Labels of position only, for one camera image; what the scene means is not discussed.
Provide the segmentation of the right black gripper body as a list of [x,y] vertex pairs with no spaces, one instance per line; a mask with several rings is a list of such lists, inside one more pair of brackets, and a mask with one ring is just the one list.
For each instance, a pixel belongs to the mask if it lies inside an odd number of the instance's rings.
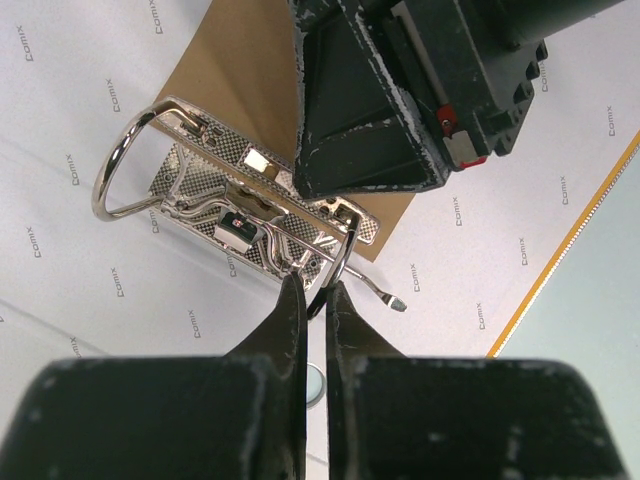
[[359,29],[413,167],[452,173],[511,153],[546,39],[611,1],[362,1]]

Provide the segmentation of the metal lever arch mechanism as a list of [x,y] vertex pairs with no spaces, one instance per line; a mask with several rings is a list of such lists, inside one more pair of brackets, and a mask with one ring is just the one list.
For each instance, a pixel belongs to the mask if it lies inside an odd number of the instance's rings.
[[[161,169],[146,198],[109,209],[107,194],[115,174],[151,123],[173,140]],[[407,308],[348,263],[356,245],[370,246],[377,239],[381,223],[374,214],[341,196],[304,199],[282,157],[174,96],[131,120],[93,187],[92,210],[103,221],[147,209],[275,281],[296,273],[305,290],[319,282],[310,317],[324,306],[329,288],[343,273],[364,283],[388,308]]]

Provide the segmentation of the yellow lever arch folder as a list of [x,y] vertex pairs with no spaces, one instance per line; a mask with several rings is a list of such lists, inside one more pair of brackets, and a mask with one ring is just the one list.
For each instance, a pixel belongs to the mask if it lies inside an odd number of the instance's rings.
[[[220,354],[278,285],[151,211],[105,223],[96,173],[193,37],[203,1],[1,5],[1,425],[49,363]],[[362,317],[416,356],[542,356],[579,369],[639,472],[639,5],[551,37],[514,151],[409,204],[343,276]]]

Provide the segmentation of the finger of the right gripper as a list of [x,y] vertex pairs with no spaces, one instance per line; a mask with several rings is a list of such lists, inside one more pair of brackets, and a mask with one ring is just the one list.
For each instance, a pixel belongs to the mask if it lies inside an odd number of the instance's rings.
[[436,102],[393,1],[291,1],[306,200],[445,185]]

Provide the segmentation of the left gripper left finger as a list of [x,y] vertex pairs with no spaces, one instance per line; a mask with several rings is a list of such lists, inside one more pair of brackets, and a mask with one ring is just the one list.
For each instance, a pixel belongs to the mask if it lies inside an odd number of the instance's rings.
[[224,355],[50,363],[10,425],[10,477],[303,478],[306,322],[290,274],[271,313]]

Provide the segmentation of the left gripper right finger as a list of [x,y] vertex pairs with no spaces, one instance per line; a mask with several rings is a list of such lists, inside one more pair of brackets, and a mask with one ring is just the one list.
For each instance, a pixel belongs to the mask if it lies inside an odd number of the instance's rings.
[[406,356],[343,284],[326,310],[333,479],[624,479],[584,377],[553,360]]

